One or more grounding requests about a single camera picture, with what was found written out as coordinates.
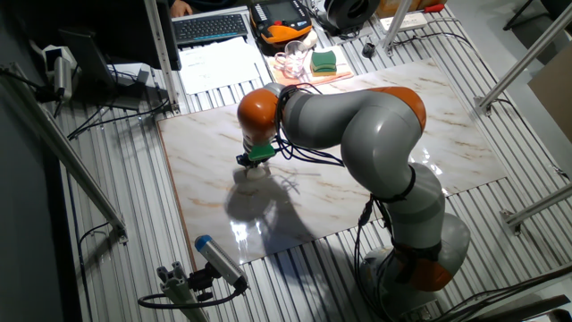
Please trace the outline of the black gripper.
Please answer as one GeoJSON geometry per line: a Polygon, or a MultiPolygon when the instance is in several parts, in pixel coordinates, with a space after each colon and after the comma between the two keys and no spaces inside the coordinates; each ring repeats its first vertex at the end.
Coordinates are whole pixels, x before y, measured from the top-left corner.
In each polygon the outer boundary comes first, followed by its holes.
{"type": "MultiPolygon", "coordinates": [[[[253,165],[251,164],[251,161],[249,160],[247,154],[236,156],[236,161],[239,165],[245,166],[245,168],[247,170],[253,168],[253,165]]],[[[255,164],[255,168],[262,167],[263,165],[264,165],[264,161],[262,161],[262,160],[257,161],[255,164]]]]}

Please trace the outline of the person's bare hand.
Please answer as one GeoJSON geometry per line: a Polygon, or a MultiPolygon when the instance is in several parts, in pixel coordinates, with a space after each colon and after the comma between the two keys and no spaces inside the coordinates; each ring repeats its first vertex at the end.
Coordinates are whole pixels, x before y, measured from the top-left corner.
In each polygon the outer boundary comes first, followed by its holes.
{"type": "Polygon", "coordinates": [[[193,14],[191,6],[184,0],[170,1],[170,13],[172,18],[178,18],[193,14]]]}

